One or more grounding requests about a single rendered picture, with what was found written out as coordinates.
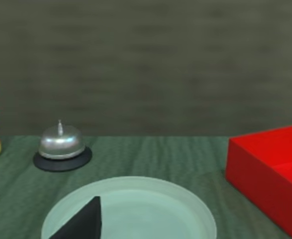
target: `black bell base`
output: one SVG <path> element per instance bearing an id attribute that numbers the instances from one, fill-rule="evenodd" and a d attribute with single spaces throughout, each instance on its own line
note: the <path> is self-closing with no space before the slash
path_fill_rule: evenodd
<path id="1" fill-rule="evenodd" d="M 78 156 L 64 159 L 53 160 L 44 158 L 38 152 L 33 157 L 35 167 L 48 172 L 67 172 L 78 169 L 87 164 L 93 157 L 93 152 L 86 147 L 85 150 Z"/>

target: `box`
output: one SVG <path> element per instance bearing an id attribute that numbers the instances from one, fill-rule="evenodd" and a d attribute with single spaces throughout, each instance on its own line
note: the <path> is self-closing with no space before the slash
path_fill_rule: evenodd
<path id="1" fill-rule="evenodd" d="M 292 237 L 292 126 L 230 138 L 225 177 Z"/>

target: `dark gray wall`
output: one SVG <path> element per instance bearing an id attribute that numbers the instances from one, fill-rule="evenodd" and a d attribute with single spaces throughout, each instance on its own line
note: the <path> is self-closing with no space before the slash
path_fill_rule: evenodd
<path id="1" fill-rule="evenodd" d="M 292 124 L 292 0 L 0 1 L 0 128 L 234 135 Z"/>

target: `green table surface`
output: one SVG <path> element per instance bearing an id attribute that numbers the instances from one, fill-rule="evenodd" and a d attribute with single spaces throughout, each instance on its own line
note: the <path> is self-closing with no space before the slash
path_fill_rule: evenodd
<path id="1" fill-rule="evenodd" d="M 44 219 L 68 193 L 117 176 L 148 176 L 179 184 L 212 211 L 218 239 L 288 239 L 224 179 L 228 137 L 86 137 L 89 164 L 71 172 L 37 169 L 39 137 L 3 138 L 0 155 L 0 239 L 40 239 Z"/>

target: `white plate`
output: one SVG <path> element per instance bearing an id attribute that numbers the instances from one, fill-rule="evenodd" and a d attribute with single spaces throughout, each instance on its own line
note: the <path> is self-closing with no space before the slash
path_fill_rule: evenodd
<path id="1" fill-rule="evenodd" d="M 147 177 L 117 177 L 86 185 L 57 203 L 47 215 L 42 239 L 49 239 L 94 196 L 100 196 L 101 239 L 216 239 L 208 207 L 190 191 Z"/>

